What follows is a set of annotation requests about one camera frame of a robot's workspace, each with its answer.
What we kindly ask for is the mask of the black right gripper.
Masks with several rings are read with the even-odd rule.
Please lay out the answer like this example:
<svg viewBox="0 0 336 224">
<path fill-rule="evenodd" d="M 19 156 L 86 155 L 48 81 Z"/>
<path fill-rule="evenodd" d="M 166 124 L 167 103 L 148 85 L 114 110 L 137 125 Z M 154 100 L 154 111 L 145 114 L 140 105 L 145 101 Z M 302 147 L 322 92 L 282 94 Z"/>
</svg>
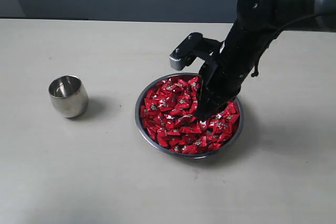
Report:
<svg viewBox="0 0 336 224">
<path fill-rule="evenodd" d="M 270 29 L 251 31 L 234 23 L 223 43 L 223 50 L 214 56 L 197 75 L 199 85 L 196 98 L 196 118 L 208 119 L 223 111 L 229 101 L 234 101 L 242 82 L 251 72 L 257 59 L 265 51 Z"/>
</svg>

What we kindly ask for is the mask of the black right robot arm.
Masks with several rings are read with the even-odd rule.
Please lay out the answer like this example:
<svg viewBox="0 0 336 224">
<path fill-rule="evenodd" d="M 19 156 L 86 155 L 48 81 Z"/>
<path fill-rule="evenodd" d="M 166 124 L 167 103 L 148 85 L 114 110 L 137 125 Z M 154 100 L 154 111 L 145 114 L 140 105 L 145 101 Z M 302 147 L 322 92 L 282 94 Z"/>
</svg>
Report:
<svg viewBox="0 0 336 224">
<path fill-rule="evenodd" d="M 199 119 L 223 110 L 247 76 L 258 76 L 261 55 L 282 31 L 335 31 L 335 0 L 238 0 L 236 13 L 227 37 L 199 71 Z"/>
</svg>

